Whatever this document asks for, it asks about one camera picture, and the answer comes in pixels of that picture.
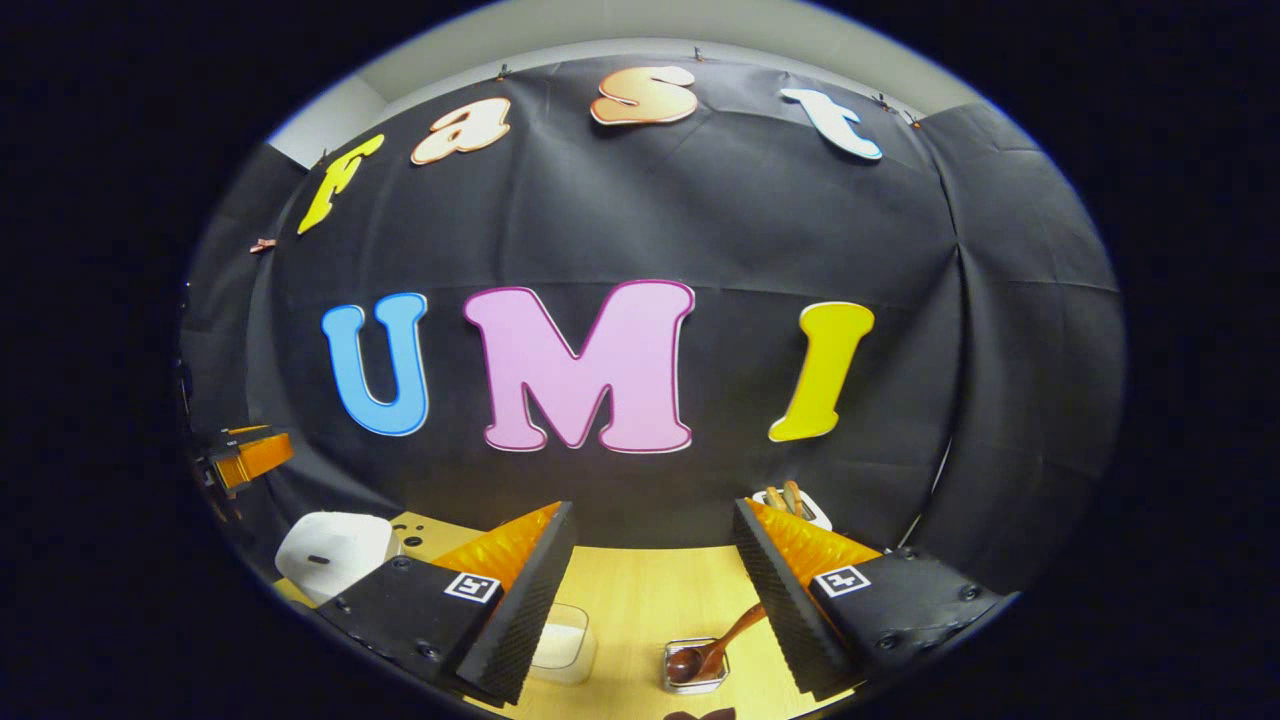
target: wooden table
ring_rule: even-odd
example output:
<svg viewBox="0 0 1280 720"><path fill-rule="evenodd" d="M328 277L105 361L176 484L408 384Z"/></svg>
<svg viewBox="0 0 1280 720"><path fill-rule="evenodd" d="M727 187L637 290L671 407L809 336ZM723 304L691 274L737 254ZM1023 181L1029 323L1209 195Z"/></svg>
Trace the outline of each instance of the wooden table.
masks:
<svg viewBox="0 0 1280 720"><path fill-rule="evenodd" d="M430 562L483 534L404 512L392 520L406 525L401 539L422 543L406 555ZM288 580L276 589L312 605ZM750 606L755 588L733 546L684 550L573 548L556 602L586 611L598 648L591 675L580 685L558 685L530 678L520 705L490 712L516 720L662 720L684 710L694 717L736 707L740 720L795 717L837 702L846 691L823 702L796 691L768 618L728 647L730 675L714 692L677 696L662 688L663 646L668 641L719 637Z"/></svg>

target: screw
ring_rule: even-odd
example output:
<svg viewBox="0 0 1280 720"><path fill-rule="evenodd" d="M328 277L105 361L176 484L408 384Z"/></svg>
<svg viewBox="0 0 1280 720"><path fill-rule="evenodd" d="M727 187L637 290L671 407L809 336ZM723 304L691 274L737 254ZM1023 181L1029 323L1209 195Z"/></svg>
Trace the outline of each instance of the screw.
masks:
<svg viewBox="0 0 1280 720"><path fill-rule="evenodd" d="M422 657L430 660L431 662L439 662L440 661L440 651L439 651L439 648L434 647L431 643L429 643L426 641L417 641L416 643L413 643L413 647L415 647L415 650L417 650L419 655L421 655Z"/></svg>

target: wooden spoon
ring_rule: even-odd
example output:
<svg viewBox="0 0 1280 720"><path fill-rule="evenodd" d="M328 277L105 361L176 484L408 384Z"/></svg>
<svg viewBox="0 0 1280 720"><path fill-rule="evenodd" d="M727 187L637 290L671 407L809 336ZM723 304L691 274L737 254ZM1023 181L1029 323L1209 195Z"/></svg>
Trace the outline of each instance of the wooden spoon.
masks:
<svg viewBox="0 0 1280 720"><path fill-rule="evenodd" d="M703 715L701 720L736 720L737 708L736 707L722 707L719 710L712 710L707 715ZM675 712L668 712L662 720L698 720L692 715L685 712L684 710L677 710Z"/></svg>
<svg viewBox="0 0 1280 720"><path fill-rule="evenodd" d="M724 665L724 646L763 618L764 606L755 603L737 619L737 623L733 623L733 626L721 639L701 647L686 647L673 652L667 659L667 678L672 683L691 683L719 675L721 667Z"/></svg>

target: brown wooden spoon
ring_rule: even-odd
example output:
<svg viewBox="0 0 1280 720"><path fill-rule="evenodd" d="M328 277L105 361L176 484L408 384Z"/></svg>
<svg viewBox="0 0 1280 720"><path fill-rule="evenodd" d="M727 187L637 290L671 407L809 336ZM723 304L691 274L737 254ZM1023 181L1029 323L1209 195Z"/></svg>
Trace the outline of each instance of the brown wooden spoon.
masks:
<svg viewBox="0 0 1280 720"><path fill-rule="evenodd" d="M681 648L667 659L667 678L672 683L690 683L714 678L724 664L724 646L742 630L764 618L764 606L755 603L733 623L733 626L718 641L701 647Z"/></svg>

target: clear plastic container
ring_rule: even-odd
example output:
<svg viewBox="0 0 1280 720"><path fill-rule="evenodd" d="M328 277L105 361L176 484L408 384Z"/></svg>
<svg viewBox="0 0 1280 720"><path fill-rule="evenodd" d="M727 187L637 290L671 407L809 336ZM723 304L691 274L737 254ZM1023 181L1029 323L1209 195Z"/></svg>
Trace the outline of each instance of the clear plastic container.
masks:
<svg viewBox="0 0 1280 720"><path fill-rule="evenodd" d="M586 611L572 605L552 605L534 651L529 676L561 685L586 682L595 661L595 637Z"/></svg>

